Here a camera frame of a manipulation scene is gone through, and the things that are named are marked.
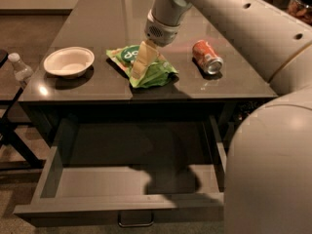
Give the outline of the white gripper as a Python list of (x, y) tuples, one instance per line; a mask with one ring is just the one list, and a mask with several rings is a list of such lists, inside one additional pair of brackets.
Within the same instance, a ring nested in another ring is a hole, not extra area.
[(140, 43), (131, 76), (141, 79), (148, 66), (157, 58), (157, 46), (165, 47), (171, 44), (177, 36), (179, 26), (169, 26), (157, 21), (151, 12), (147, 15), (145, 35), (148, 40)]

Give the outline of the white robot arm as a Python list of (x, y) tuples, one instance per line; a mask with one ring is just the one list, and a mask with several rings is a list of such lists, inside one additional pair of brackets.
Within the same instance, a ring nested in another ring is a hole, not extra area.
[(172, 43), (195, 7), (247, 61), (273, 99), (248, 116), (229, 146), (225, 234), (312, 234), (312, 29), (263, 0), (154, 0), (146, 37)]

